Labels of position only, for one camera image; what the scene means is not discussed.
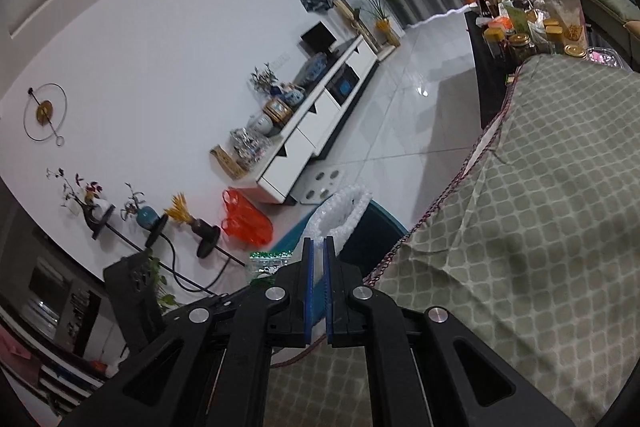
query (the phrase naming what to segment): gold lid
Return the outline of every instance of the gold lid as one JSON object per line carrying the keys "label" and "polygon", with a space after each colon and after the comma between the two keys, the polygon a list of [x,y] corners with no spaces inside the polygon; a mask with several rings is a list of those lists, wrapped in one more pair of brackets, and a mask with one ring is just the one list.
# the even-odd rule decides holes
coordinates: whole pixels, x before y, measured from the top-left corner
{"label": "gold lid", "polygon": [[545,28],[546,39],[552,42],[562,42],[563,31],[560,26],[547,26]]}
{"label": "gold lid", "polygon": [[511,46],[526,46],[531,42],[531,38],[526,33],[516,33],[509,37],[509,44]]}
{"label": "gold lid", "polygon": [[484,40],[487,42],[498,42],[504,40],[504,32],[500,28],[487,28],[484,30]]}
{"label": "gold lid", "polygon": [[564,54],[575,58],[585,58],[587,56],[585,49],[582,46],[577,46],[576,44],[566,45],[564,47]]}

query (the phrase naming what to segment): orange plastic bag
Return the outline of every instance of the orange plastic bag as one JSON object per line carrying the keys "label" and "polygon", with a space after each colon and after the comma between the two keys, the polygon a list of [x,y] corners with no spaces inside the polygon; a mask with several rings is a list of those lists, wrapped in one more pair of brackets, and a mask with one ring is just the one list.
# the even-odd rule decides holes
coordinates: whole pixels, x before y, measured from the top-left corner
{"label": "orange plastic bag", "polygon": [[273,224],[267,216],[255,208],[239,190],[228,188],[222,193],[226,218],[222,230],[254,247],[264,247],[273,239]]}

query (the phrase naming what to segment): silver screw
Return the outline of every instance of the silver screw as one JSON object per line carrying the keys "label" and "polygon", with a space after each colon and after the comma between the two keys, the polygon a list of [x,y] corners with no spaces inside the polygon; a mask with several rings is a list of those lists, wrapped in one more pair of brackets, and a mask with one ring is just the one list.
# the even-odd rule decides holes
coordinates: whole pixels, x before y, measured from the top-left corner
{"label": "silver screw", "polygon": [[287,292],[280,286],[272,286],[264,294],[270,301],[279,301],[284,298]]}
{"label": "silver screw", "polygon": [[366,301],[373,295],[371,288],[367,288],[366,286],[356,286],[352,293],[353,296],[360,301]]}
{"label": "silver screw", "polygon": [[196,308],[189,313],[189,320],[196,324],[205,322],[209,318],[209,312],[204,308]]}
{"label": "silver screw", "polygon": [[431,308],[428,315],[433,322],[437,323],[442,323],[449,318],[449,313],[444,308]]}

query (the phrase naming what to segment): metal ring wall ornament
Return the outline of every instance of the metal ring wall ornament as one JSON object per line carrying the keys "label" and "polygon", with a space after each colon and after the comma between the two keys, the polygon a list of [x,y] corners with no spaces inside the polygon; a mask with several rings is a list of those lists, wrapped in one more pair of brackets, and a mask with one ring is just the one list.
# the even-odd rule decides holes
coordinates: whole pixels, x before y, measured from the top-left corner
{"label": "metal ring wall ornament", "polygon": [[[50,96],[50,94],[45,93],[46,88],[53,88],[54,92],[59,93],[57,96],[60,97],[59,103],[52,103],[47,100],[45,97]],[[43,84],[38,89],[30,88],[28,90],[29,100],[27,101],[27,105],[24,108],[24,115],[22,117],[22,127],[26,135],[33,140],[34,142],[44,142],[50,139],[52,136],[56,137],[56,145],[58,147],[62,147],[65,144],[65,139],[63,136],[58,134],[58,131],[62,127],[62,124],[66,118],[66,110],[68,107],[68,101],[66,98],[66,92],[62,89],[62,86],[59,84],[54,84],[50,82],[49,84]],[[60,121],[58,121],[57,114],[62,111],[62,117]],[[49,127],[51,129],[51,134],[45,136],[43,138],[36,138],[33,136],[32,132],[29,132],[27,128],[27,122],[33,118],[33,121],[36,122],[41,127]]]}

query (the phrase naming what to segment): tile floor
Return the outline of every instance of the tile floor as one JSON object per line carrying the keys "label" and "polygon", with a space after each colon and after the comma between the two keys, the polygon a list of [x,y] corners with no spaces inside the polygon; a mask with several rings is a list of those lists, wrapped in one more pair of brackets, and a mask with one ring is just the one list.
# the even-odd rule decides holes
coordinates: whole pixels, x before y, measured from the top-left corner
{"label": "tile floor", "polygon": [[[447,187],[481,132],[478,85],[463,13],[407,31],[380,64],[326,160],[307,166],[302,197],[319,169],[340,166],[340,186],[364,184],[407,229]],[[300,214],[306,205],[297,205]]]}

